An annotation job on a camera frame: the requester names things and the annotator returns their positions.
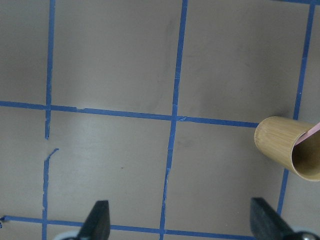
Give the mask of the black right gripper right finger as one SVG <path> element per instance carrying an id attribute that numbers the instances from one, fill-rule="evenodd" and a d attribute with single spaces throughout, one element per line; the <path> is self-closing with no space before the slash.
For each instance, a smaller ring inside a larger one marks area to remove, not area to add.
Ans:
<path id="1" fill-rule="evenodd" d="M 257 240 L 318 240 L 310 231 L 294 231 L 262 197 L 250 200 L 250 230 Z"/>

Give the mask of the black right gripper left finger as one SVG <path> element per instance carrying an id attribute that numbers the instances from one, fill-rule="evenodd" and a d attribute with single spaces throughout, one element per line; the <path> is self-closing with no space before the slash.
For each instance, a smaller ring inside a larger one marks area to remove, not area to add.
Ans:
<path id="1" fill-rule="evenodd" d="M 108 200 L 97 201 L 78 233 L 79 240 L 108 240 L 111 232 Z"/>

